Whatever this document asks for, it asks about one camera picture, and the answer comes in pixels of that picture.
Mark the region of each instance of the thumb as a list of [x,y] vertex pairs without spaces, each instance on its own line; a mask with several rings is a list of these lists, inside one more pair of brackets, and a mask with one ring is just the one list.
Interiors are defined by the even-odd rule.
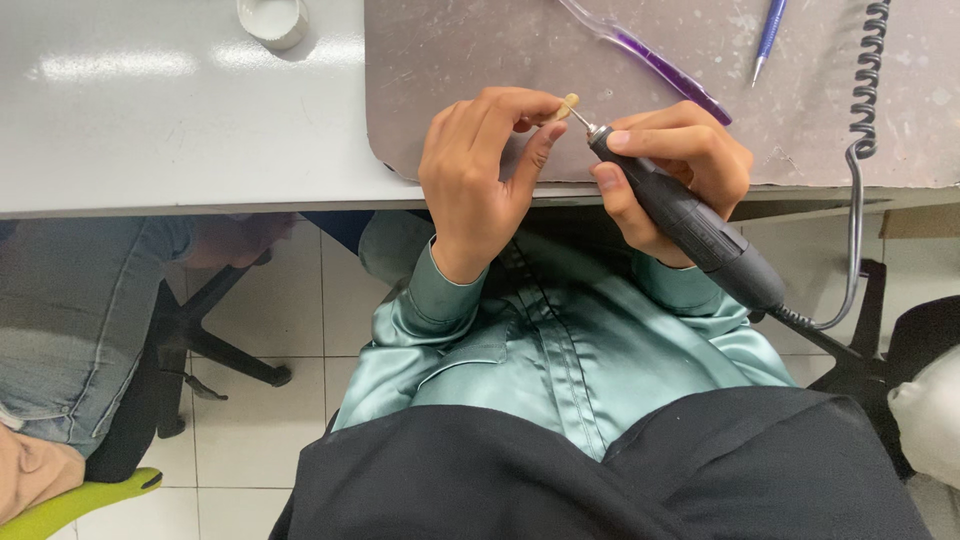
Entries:
[[520,155],[520,163],[516,165],[514,176],[509,181],[512,197],[529,202],[533,197],[534,187],[537,186],[540,171],[546,165],[546,159],[550,157],[553,143],[564,133],[566,133],[566,122],[551,122],[530,137],[527,145],[523,147],[523,154]]
[[627,177],[615,163],[598,163],[590,171],[596,178],[603,197],[603,207],[623,232],[627,243],[642,246],[657,236],[657,226],[636,201]]

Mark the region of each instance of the coiled cord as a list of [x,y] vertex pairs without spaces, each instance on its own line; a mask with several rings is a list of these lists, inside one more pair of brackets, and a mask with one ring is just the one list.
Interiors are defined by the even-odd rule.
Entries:
[[850,199],[850,213],[847,220],[847,287],[844,293],[843,305],[835,317],[826,323],[817,323],[809,317],[786,307],[779,306],[771,311],[771,315],[788,326],[801,326],[814,330],[827,330],[835,327],[853,306],[856,297],[857,280],[860,278],[860,248],[863,238],[863,175],[860,171],[860,160],[865,160],[876,153],[876,87],[880,83],[881,55],[883,54],[883,40],[887,36],[887,18],[890,16],[890,0],[874,2],[867,6],[867,15],[878,15],[867,19],[863,23],[863,30],[874,32],[860,39],[860,46],[872,51],[860,53],[856,62],[861,65],[870,64],[870,67],[858,69],[854,78],[865,81],[866,85],[853,89],[853,97],[866,98],[866,101],[854,103],[850,107],[852,114],[863,114],[863,118],[850,125],[852,133],[862,133],[847,148],[847,166],[850,168],[852,186]]

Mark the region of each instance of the purple toothbrush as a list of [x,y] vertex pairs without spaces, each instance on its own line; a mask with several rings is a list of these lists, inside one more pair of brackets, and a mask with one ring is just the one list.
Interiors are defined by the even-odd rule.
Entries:
[[647,62],[650,67],[657,70],[657,72],[681,94],[693,103],[703,107],[722,125],[729,126],[733,122],[733,119],[730,118],[727,111],[720,105],[720,102],[713,99],[696,79],[690,77],[684,73],[682,69],[659,55],[646,43],[641,41],[639,37],[634,36],[629,30],[620,26],[615,19],[600,18],[585,10],[576,0],[560,0],[560,3],[570,10],[573,16],[577,17],[577,20],[587,28],[590,28],[599,37],[616,43],[638,56],[641,60]]

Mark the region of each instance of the lime green chair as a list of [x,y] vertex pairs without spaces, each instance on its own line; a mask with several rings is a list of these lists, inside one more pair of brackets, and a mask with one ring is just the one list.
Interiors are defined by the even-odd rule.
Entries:
[[84,482],[0,525],[0,540],[46,540],[85,513],[150,493],[162,480],[157,469],[142,467],[119,483]]

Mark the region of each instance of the gray work mat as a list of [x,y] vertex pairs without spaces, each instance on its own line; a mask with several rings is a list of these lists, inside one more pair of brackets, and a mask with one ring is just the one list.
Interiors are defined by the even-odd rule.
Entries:
[[[748,80],[768,0],[582,4],[615,16],[724,105],[733,117],[731,132],[754,152],[754,184],[849,185],[843,151],[856,139],[848,133],[855,119],[848,111],[867,2],[790,2],[756,88]],[[867,182],[952,184],[960,178],[960,95],[952,102],[949,96],[960,94],[960,76],[946,42],[960,41],[949,30],[960,27],[960,10],[946,14],[938,2],[893,4],[876,122],[880,152],[865,162]],[[408,179],[417,178],[433,115],[484,86],[575,92],[578,111],[595,123],[682,99],[642,62],[596,39],[555,0],[366,0],[365,16],[370,144]],[[920,36],[930,38],[921,43]],[[908,46],[915,50],[905,58]],[[948,64],[954,65],[949,72],[931,71]],[[590,180],[587,167],[596,156],[584,143],[584,128],[573,118],[569,124],[544,181]],[[507,175],[528,136],[515,135],[508,144]]]

